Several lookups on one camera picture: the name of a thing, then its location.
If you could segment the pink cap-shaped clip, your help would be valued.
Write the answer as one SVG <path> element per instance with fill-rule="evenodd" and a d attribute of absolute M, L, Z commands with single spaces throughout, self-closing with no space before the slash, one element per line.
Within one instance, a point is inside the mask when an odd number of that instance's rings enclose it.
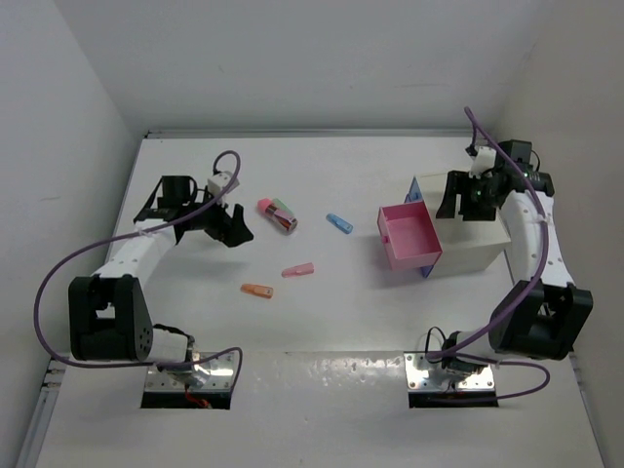
<path fill-rule="evenodd" d="M 296 266 L 292 266 L 286 268 L 282 271 L 281 275 L 283 278 L 293 278 L 299 276 L 310 275 L 315 272 L 315 266 L 312 262 L 307 262 L 303 264 L 299 264 Z"/>

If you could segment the orange cap-shaped clip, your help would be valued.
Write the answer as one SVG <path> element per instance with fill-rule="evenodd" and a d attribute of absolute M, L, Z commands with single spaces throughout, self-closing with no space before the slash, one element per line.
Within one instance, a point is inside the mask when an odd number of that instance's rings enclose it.
<path fill-rule="evenodd" d="M 243 284 L 241 291 L 262 298 L 272 298 L 274 294 L 274 290 L 271 287 L 256 284 Z"/>

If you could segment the clear tube with pink cap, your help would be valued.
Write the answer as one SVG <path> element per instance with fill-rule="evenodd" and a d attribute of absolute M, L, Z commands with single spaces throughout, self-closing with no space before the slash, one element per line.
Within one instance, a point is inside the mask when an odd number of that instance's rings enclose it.
<path fill-rule="evenodd" d="M 296 217 L 279 210 L 270 198 L 263 198 L 256 204 L 260 213 L 267 216 L 276 226 L 286 233 L 292 233 L 298 225 Z"/>

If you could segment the blue drawer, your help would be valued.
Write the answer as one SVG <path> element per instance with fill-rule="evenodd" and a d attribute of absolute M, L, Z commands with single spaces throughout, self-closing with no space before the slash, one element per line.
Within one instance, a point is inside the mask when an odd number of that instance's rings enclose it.
<path fill-rule="evenodd" d="M 409 186 L 409 191 L 405 197 L 404 202 L 405 203 L 420 203 L 422 201 L 423 201 L 423 195 L 422 195 L 420 186 L 418 184 L 418 179 L 415 176 L 411 181 L 411 184 Z"/>

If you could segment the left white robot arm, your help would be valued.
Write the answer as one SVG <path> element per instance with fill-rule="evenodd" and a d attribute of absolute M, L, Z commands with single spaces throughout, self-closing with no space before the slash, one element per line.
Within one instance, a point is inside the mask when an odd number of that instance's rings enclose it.
<path fill-rule="evenodd" d="M 184 363 L 192 357 L 192 337 L 178 328 L 154 324 L 143 289 L 159 262 L 190 231 L 203 231 L 228 248 L 254 237 L 241 205 L 224 195 L 237 179 L 217 172 L 199 187 L 189 175 L 160 178 L 133 223 L 136 237 L 123 243 L 93 275 L 68 288 L 70 346 L 79 361 Z"/>

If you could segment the pink drawer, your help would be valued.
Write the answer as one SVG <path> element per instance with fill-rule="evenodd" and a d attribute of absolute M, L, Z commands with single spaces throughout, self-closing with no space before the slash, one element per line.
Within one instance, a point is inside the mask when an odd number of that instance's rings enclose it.
<path fill-rule="evenodd" d="M 443 252 L 423 201 L 380 207 L 377 227 L 392 270 L 432 267 Z"/>

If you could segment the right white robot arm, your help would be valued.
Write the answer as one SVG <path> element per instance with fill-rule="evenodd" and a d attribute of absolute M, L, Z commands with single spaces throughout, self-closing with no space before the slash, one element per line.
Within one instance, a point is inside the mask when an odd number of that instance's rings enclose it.
<path fill-rule="evenodd" d="M 506 356 L 560 361 L 573 349 L 594 306 L 566 269 L 555 220 L 551 176 L 531 163 L 529 141 L 497 147 L 471 143 L 469 171 L 450 171 L 438 219 L 500 219 L 511 239 L 505 250 L 514 286 L 482 331 L 455 331 L 435 360 L 446 369 L 479 369 Z"/>

